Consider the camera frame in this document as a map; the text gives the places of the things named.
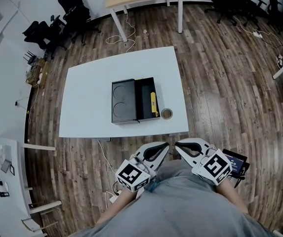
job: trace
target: chair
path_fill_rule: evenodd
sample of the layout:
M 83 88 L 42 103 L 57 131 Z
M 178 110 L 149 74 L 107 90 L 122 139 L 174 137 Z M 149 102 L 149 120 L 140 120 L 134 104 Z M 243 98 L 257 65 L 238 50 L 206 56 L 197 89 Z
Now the chair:
M 275 25 L 281 34 L 281 30 L 283 30 L 283 11 L 279 11 L 278 5 L 282 5 L 278 0 L 270 0 L 270 4 L 268 7 L 269 13 L 269 25 Z
M 247 18 L 247 21 L 243 25 L 247 26 L 248 21 L 251 20 L 257 26 L 257 29 L 260 31 L 261 29 L 258 26 L 258 20 L 256 17 L 266 17 L 267 13 L 261 8 L 261 5 L 266 5 L 266 3 L 262 0 L 258 1 L 259 3 L 256 4 L 252 0 L 231 0 L 233 7 L 235 8 L 234 13 Z
M 220 11 L 222 14 L 218 19 L 217 23 L 220 23 L 221 17 L 229 13 L 229 19 L 234 21 L 234 25 L 236 25 L 236 21 L 232 19 L 232 16 L 235 14 L 240 14 L 247 18 L 247 21 L 244 23 L 244 26 L 247 25 L 248 21 L 251 20 L 260 30 L 260 27 L 257 25 L 258 20 L 256 16 L 266 16 L 266 12 L 261 9 L 261 4 L 266 4 L 264 1 L 259 0 L 259 3 L 256 4 L 252 0 L 212 0 L 215 3 L 215 6 L 218 9 L 207 9 Z
M 67 22 L 65 31 L 76 32 L 76 35 L 72 38 L 72 43 L 75 43 L 75 39 L 82 35 L 81 42 L 85 45 L 85 32 L 87 30 L 100 32 L 97 28 L 89 25 L 91 21 L 90 11 L 83 5 L 82 0 L 58 0 L 58 2 L 66 12 L 63 16 L 63 19 Z
M 25 42 L 37 43 L 41 49 L 51 52 L 52 59 L 57 46 L 61 46 L 67 50 L 65 46 L 60 44 L 61 34 L 57 21 L 54 24 L 51 24 L 50 27 L 44 21 L 40 23 L 34 21 L 30 27 L 23 32 L 23 35 L 26 36 L 24 39 Z
M 229 20 L 232 21 L 234 26 L 237 25 L 237 22 L 232 18 L 233 16 L 233 7 L 230 0 L 212 0 L 214 3 L 214 8 L 206 9 L 204 12 L 208 11 L 217 11 L 220 12 L 220 17 L 217 20 L 217 23 L 220 24 L 221 18 L 225 15 Z

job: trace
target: electrical outlet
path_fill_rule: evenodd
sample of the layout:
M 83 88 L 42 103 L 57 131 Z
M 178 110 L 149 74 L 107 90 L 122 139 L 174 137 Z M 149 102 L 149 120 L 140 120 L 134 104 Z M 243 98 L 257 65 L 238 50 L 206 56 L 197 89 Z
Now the electrical outlet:
M 116 199 L 118 198 L 118 196 L 117 195 L 114 195 L 114 196 L 112 196 L 111 198 L 110 198 L 110 202 L 111 203 L 114 203 L 115 201 L 116 201 Z
M 253 32 L 253 36 L 258 37 L 258 38 L 263 38 L 262 35 L 256 30 Z

